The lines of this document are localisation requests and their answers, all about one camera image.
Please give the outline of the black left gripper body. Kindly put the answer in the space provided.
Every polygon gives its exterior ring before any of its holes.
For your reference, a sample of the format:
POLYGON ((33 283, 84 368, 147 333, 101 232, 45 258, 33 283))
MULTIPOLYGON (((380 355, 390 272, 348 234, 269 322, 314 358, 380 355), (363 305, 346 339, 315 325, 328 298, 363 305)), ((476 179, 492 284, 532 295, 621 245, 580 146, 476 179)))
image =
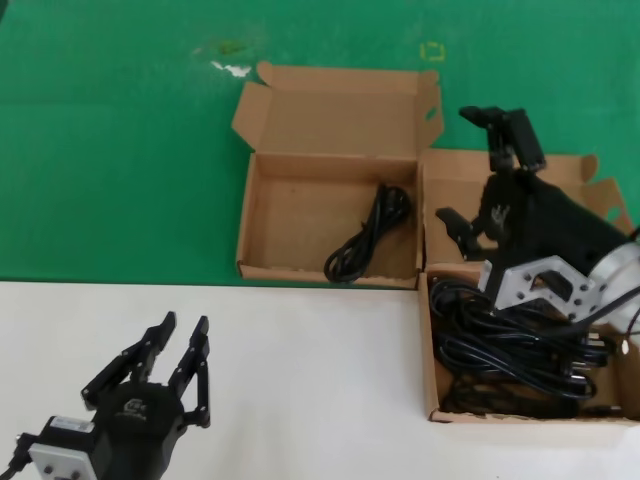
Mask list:
POLYGON ((184 434, 184 407, 168 387, 124 383, 101 401, 94 422, 107 434, 108 475, 162 475, 184 434))

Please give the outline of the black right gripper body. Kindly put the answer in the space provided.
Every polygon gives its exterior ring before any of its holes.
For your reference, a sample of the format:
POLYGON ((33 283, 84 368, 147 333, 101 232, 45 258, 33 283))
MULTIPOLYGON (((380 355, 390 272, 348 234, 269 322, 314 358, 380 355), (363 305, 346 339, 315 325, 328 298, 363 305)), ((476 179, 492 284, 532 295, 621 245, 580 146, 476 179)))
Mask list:
POLYGON ((559 187, 524 170, 496 173, 484 187, 477 233, 495 241, 479 260, 516 266, 559 256, 582 273, 628 243, 619 229, 573 201, 559 187))

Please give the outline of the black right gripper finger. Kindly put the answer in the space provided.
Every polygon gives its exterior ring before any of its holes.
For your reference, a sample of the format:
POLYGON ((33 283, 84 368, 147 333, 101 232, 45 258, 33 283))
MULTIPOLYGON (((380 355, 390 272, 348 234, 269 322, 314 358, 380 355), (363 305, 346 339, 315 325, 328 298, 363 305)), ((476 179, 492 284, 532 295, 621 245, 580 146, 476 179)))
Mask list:
POLYGON ((526 171, 537 173, 546 167, 543 150, 524 109, 466 106, 459 109, 459 115, 486 131, 492 172, 512 170, 513 157, 526 171))
POLYGON ((437 209, 436 217, 445 224, 447 235, 456 243, 465 261, 487 260, 498 251, 498 244, 492 248, 484 248, 478 241, 481 234, 488 233, 488 238, 497 242, 487 209, 481 208, 471 221, 466 220, 453 208, 437 209))

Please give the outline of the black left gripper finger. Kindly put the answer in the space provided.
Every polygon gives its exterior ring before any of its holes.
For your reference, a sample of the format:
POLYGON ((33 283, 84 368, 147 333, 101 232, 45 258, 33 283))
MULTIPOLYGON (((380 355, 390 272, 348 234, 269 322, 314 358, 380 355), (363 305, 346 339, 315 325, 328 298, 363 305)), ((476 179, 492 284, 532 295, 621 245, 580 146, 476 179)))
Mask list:
POLYGON ((209 320, 201 316, 190 339, 189 346, 171 375, 168 388, 181 399, 193 379, 197 383, 197 406, 185 412, 183 424, 208 428, 210 426, 209 369, 209 320))
POLYGON ((149 327, 143 337, 122 350, 82 390, 81 397, 88 410, 97 410, 100 402, 126 379, 134 383, 145 383, 157 356, 166 347, 176 327, 176 315, 169 311, 164 320, 149 327))

